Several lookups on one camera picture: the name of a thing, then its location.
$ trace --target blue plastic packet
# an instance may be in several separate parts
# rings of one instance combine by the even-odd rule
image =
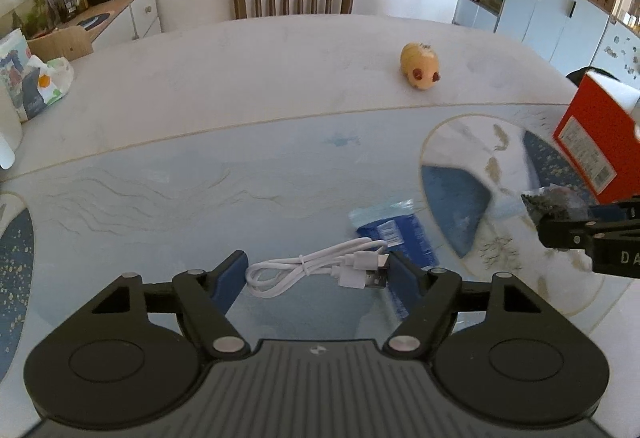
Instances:
[[[413,200],[355,209],[349,213],[349,219],[359,236],[384,239],[389,250],[402,252],[423,270],[438,266],[433,248],[415,215]],[[408,312],[400,299],[392,291],[390,295],[396,315],[405,319]]]

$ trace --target white bottle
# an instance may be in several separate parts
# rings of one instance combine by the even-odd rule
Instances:
[[[0,167],[8,169],[15,162],[15,150],[22,139],[22,125],[9,93],[0,86]]]

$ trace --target white usb cable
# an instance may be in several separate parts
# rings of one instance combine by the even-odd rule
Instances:
[[[249,291],[263,298],[278,296],[303,277],[320,273],[336,277],[340,286],[364,288],[367,272],[385,265],[387,256],[382,254],[385,250],[385,241],[360,237],[309,255],[252,264],[244,276]],[[270,279],[260,280],[267,270],[278,272]]]

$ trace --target table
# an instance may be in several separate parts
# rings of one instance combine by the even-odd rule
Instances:
[[[411,41],[440,57],[442,79],[428,92],[400,74]],[[16,313],[0,436],[34,422],[21,381],[30,349],[120,273],[165,281],[236,248],[252,262],[309,253],[352,237],[354,208],[409,198],[441,265],[490,277],[482,249],[497,244],[508,259],[491,273],[515,270],[590,333],[611,366],[596,420],[614,436],[640,432],[637,282],[596,277],[585,258],[545,255],[524,221],[499,212],[513,191],[549,179],[527,162],[554,153],[550,134],[575,92],[528,48],[450,24],[301,16],[162,34],[74,69],[69,95],[25,125],[2,176],[0,228],[17,242],[22,270],[12,267],[12,290],[0,293]],[[559,165],[552,176],[571,173]],[[471,238],[444,214],[457,185],[442,183],[457,181],[443,172],[492,198],[478,212],[449,209],[472,220]],[[324,276],[275,299],[243,293],[228,318],[252,344],[382,340],[398,323],[380,291]]]

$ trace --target sticker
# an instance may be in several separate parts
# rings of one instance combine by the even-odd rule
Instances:
[[[382,225],[378,225],[378,233],[380,237],[386,241],[386,245],[391,248],[404,243],[398,225],[394,220],[389,220]]]
[[[565,124],[558,139],[587,176],[596,193],[601,193],[616,177],[607,157],[573,116]]]

